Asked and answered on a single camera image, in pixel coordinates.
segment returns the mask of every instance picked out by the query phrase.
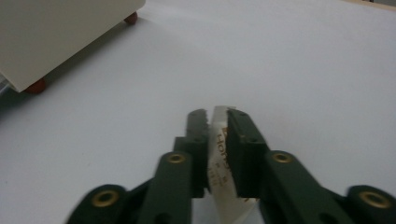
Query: table surface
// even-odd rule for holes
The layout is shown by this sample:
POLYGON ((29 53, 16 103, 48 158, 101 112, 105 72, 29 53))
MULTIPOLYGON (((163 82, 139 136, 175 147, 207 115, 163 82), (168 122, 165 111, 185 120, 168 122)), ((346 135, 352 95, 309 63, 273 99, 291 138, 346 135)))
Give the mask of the table surface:
MULTIPOLYGON (((187 114, 235 105, 326 188, 396 195, 396 12, 342 0, 150 0, 0 98, 0 222, 64 223, 104 184, 152 177, 187 114)), ((193 223, 217 223, 210 197, 193 223)), ((253 214, 247 223, 258 223, 253 214)))

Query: white surface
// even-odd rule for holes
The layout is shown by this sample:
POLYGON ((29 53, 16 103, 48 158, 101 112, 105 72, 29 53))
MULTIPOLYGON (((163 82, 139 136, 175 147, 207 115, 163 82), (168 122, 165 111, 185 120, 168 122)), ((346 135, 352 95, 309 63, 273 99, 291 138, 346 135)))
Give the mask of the white surface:
POLYGON ((2 0, 0 75, 23 91, 145 0, 2 0))
MULTIPOLYGON (((394 11, 150 0, 139 16, 53 71, 42 94, 0 98, 2 224, 63 223, 90 189, 137 186, 188 112, 214 105, 248 112, 272 149, 295 154, 328 189, 396 195, 394 11)), ((195 223, 216 223, 207 203, 195 223)))

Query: red foot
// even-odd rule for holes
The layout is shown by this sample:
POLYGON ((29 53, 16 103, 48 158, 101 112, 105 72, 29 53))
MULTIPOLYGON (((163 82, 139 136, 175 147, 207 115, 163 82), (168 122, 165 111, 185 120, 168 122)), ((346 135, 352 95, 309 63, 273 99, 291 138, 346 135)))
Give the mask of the red foot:
POLYGON ((137 12, 132 13, 132 15, 125 18, 124 21, 130 25, 134 25, 137 21, 137 12))
POLYGON ((37 82, 33 83, 32 85, 30 85, 30 87, 26 88, 24 92, 39 94, 45 89, 46 89, 46 81, 44 80, 44 78, 40 78, 37 82))

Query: white paper packet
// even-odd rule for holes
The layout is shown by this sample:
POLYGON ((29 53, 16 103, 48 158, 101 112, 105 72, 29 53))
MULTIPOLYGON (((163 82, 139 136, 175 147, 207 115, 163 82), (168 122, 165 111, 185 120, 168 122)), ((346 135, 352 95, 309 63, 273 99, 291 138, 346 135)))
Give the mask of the white paper packet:
POLYGON ((227 110, 234 106, 215 107, 209 134, 207 176, 220 224, 241 224, 253 209, 256 199, 237 198, 233 176, 226 160, 227 110))

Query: white tabletop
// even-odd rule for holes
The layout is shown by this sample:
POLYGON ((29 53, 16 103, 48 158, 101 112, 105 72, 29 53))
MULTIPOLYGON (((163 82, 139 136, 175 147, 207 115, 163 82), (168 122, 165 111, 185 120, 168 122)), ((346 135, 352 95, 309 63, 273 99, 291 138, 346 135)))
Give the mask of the white tabletop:
MULTIPOLYGON (((249 113, 271 149, 296 155, 324 187, 396 196, 395 11, 149 0, 138 13, 51 72, 40 95, 0 98, 2 224, 64 223, 89 190, 136 187, 187 114, 210 117, 215 105, 249 113)), ((195 204, 194 223, 216 223, 210 204, 195 204)))

